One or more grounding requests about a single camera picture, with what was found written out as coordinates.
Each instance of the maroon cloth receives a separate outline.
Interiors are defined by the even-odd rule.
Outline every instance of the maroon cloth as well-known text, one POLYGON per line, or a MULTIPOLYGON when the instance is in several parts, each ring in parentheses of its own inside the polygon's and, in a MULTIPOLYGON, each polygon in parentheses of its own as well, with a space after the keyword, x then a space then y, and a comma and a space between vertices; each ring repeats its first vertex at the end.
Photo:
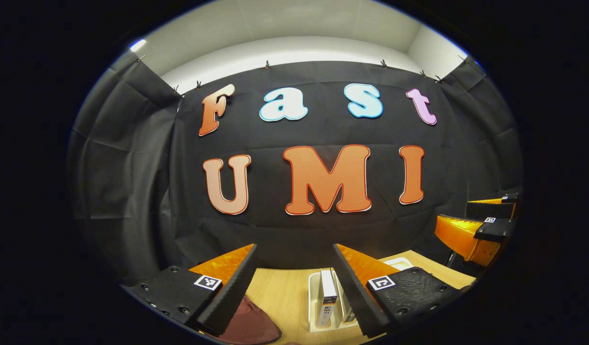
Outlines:
POLYGON ((259 345, 273 343, 281 336, 282 331, 269 316, 244 296, 227 330, 219 337, 211 337, 233 345, 259 345))

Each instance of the light blue letter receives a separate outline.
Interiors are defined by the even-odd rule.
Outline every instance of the light blue letter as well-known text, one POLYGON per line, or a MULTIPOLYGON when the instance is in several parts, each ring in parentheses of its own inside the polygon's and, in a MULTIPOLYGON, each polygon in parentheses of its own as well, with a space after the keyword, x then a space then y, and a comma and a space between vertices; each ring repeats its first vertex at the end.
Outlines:
POLYGON ((263 105, 259 111, 260 118, 266 122, 273 122, 288 118, 288 120, 301 120, 307 115, 307 108, 303 107, 303 92, 297 88, 284 87, 273 90, 264 96, 263 105))
POLYGON ((382 115, 384 107, 380 98, 380 92, 373 85, 349 84, 343 88, 343 94, 352 101, 348 104, 348 110, 355 117, 378 117, 382 115))

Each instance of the ceiling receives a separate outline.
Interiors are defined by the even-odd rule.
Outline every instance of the ceiling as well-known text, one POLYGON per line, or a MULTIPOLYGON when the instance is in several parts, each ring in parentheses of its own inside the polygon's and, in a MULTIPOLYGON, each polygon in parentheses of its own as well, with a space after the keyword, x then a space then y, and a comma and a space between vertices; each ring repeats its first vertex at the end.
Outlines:
POLYGON ((420 26, 373 0, 215 0, 143 37, 137 55, 161 76, 227 46, 283 36, 342 37, 406 53, 420 26))

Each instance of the white wall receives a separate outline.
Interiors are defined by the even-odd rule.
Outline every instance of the white wall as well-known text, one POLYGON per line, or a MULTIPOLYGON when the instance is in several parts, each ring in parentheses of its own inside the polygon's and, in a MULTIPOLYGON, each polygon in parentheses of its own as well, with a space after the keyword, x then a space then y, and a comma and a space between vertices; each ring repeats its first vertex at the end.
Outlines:
POLYGON ((262 39, 217 50, 197 57, 166 72, 161 77, 178 93, 231 74, 262 68, 268 60, 271 66, 302 61, 353 61, 380 65, 384 59, 390 67, 418 73, 420 66, 407 54, 386 46, 325 36, 292 36, 262 39))
POLYGON ((428 26, 422 25, 418 35, 408 50, 408 56, 415 61, 424 74, 436 79, 445 77, 467 57, 467 53, 452 41, 443 37, 428 26))

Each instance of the orange letter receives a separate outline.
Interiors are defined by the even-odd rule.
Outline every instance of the orange letter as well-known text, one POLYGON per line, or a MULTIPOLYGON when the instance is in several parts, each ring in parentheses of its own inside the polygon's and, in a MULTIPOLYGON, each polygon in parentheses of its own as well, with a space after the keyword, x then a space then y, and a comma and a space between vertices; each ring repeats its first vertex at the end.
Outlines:
POLYGON ((207 175, 207 194, 209 202, 222 213, 240 214, 248 207, 248 175, 247 166, 250 165, 251 157, 249 155, 236 155, 228 160, 228 165, 233 168, 235 177, 235 199, 228 201, 222 196, 222 187, 220 186, 220 170, 222 170, 222 160, 206 160, 203 163, 203 170, 207 175))
POLYGON ((292 167, 292 202, 286 213, 302 216, 314 212, 307 200, 307 188, 314 194, 322 212, 331 209, 339 188, 343 186, 339 212, 362 212, 371 208, 367 199, 367 157, 371 152, 363 145, 347 145, 339 152, 332 171, 322 163, 318 153, 309 146, 296 146, 284 151, 284 159, 292 167))
POLYGON ((424 192, 420 187, 424 150, 420 146, 404 146, 399 149, 399 155, 403 157, 406 164, 406 185, 399 201, 403 205, 417 203, 424 197, 424 192))
POLYGON ((227 107, 227 98, 235 92, 235 86, 229 84, 224 88, 210 94, 203 100, 203 124, 199 129, 199 136, 207 135, 218 128, 214 114, 222 116, 224 109, 227 107))

